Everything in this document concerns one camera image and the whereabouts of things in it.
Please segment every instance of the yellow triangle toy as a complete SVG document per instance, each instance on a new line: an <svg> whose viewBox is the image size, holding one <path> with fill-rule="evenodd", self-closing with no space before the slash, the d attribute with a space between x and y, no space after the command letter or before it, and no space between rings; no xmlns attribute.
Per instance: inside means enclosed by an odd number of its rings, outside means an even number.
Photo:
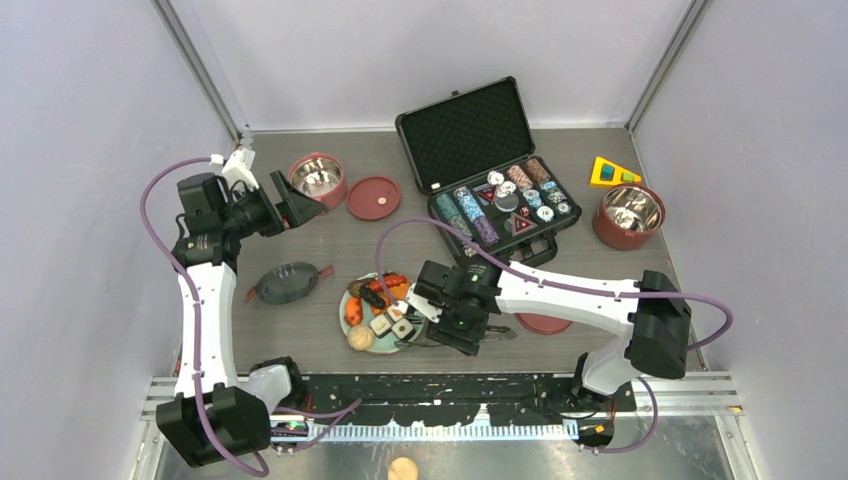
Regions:
<svg viewBox="0 0 848 480"><path fill-rule="evenodd" d="M630 170L618 166L604 157L595 157L589 185L592 187L614 187L622 183L641 182L642 177Z"/></svg>

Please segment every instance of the red lid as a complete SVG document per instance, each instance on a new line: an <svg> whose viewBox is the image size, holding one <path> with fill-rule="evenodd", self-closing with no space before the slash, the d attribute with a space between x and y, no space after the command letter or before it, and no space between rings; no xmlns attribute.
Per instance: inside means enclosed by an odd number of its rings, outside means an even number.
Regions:
<svg viewBox="0 0 848 480"><path fill-rule="evenodd" d="M539 335L555 335L571 326L569 320L535 313L517 313L515 318L524 325L524 328Z"/></svg>
<svg viewBox="0 0 848 480"><path fill-rule="evenodd" d="M400 205L400 188L388 177L366 177L350 187L347 209L360 220L379 220Z"/></svg>

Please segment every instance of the gray wood tabletop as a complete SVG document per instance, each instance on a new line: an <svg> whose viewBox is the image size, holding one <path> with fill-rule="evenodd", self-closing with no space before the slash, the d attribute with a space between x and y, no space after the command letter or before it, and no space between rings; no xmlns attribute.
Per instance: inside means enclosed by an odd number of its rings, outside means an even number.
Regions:
<svg viewBox="0 0 848 480"><path fill-rule="evenodd" d="M592 231L592 214L604 192L588 185L595 157L640 172L627 132L613 128L536 130L533 136L536 153L584 210L576 225L557 235L559 254L541 268L605 279L641 278L644 269L652 269L674 279L659 236L639 250L623 252L601 243ZM538 335L524 329L511 315L493 315L491 325L508 325L518 337L483 344L477 357L466 357L448 347L411 348L393 355L352 350L338 316L347 283L374 271L374 246L386 227L404 218L426 215L426 197L415 188L398 136L394 132L259 134L254 147L253 172L272 201L279 200L268 174L274 170L285 174L298 158L314 151L331 153L342 161L348 187L361 178L384 175L400 185L402 199L391 216L376 222L354 218L343 204L301 228L272 238L253 236L243 242L233 305L233 343L239 371L264 360L291 356L302 372L311 373L570 372L582 353L612 339L609 333L579 324L558 335ZM447 247L429 225L406 225L395 230L388 237L383 259L385 268L413 278L424 260L453 265ZM263 274L294 261L318 268L332 264L335 274L320 280L308 297L288 305L271 306L257 300L243 303L248 289ZM695 363L690 357L689 368L696 367Z"/></svg>

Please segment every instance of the white wall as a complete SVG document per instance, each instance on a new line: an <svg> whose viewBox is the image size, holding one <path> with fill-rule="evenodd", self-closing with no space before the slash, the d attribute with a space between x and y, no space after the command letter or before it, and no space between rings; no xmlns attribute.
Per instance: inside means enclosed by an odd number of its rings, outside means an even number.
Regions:
<svg viewBox="0 0 848 480"><path fill-rule="evenodd" d="M689 4L174 1L254 130L391 126L508 75L534 124L623 123Z"/></svg>
<svg viewBox="0 0 848 480"><path fill-rule="evenodd" d="M636 140L769 479L845 478L848 4L713 2ZM717 315L696 310L705 334Z"/></svg>
<svg viewBox="0 0 848 480"><path fill-rule="evenodd" d="M3 2L0 72L0 476L121 478L181 322L138 198L229 140L147 0Z"/></svg>

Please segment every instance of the plate of toy food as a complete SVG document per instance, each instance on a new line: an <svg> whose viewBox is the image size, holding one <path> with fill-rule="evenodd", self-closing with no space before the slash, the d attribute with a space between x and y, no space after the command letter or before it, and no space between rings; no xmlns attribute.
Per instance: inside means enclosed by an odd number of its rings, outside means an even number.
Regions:
<svg viewBox="0 0 848 480"><path fill-rule="evenodd" d="M409 279L394 272L384 276L392 295L406 298ZM414 341L423 328L422 319L392 307L376 273L350 282L339 304L339 323L348 344L368 353L399 352L396 342Z"/></svg>

